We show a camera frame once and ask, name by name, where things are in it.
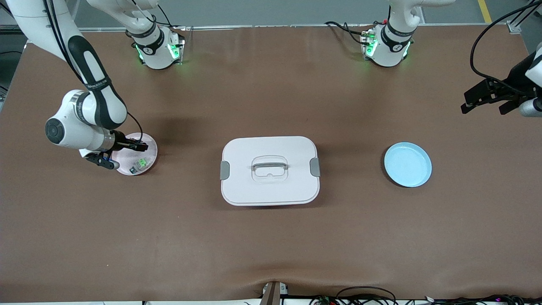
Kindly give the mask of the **green push-button switch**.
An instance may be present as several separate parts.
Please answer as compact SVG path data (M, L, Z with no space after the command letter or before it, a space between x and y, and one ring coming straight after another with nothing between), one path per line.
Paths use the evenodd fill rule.
M149 170L153 164L154 161L147 158L139 158L133 162L133 164L128 168L128 171L132 175L140 175Z

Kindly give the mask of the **brown table mat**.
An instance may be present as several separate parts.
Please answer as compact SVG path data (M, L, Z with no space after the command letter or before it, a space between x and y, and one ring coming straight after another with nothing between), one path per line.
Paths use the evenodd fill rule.
M251 299L379 286L401 299L542 297L542 118L461 113L482 26L422 26L394 68L328 27L188 33L182 65L139 64L124 33L86 33L157 163L124 176L54 146L44 124L82 85L29 43L0 112L0 302ZM231 140L304 136L320 192L243 208L221 194ZM422 186L384 169L396 143Z

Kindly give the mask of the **aluminium frame post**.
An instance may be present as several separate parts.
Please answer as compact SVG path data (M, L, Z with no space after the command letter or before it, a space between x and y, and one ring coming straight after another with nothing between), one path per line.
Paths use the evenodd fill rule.
M521 25L531 16L542 16L542 0L529 0L527 3L527 8L513 15L512 19L507 20L506 24L509 29L509 33L521 33Z

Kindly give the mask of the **pink round plate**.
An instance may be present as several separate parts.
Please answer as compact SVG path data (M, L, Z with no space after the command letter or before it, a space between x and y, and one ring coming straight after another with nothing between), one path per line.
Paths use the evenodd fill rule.
M132 133L126 136L128 139L139 140L142 139L145 143L148 144L149 148L147 151L133 151L130 149L122 149L120 151L114 151L112 158L120 163L120 168L117 169L118 172L122 175L132 176L129 172L129 167L139 158L147 158L151 161L157 160L158 157L158 146L157 142L153 137L147 133Z

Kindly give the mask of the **light blue round plate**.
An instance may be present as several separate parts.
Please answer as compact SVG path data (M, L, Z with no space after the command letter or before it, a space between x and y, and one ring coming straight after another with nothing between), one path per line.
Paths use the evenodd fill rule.
M420 187L432 175L432 161L428 153L407 141L391 145L385 152L383 164L389 178L402 187Z

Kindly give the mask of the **white lidded box grey clips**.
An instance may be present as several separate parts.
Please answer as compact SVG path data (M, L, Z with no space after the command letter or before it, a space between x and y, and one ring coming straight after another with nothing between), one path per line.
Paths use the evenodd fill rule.
M320 192L317 147L304 136L233 139L223 148L219 179L233 206L306 204Z

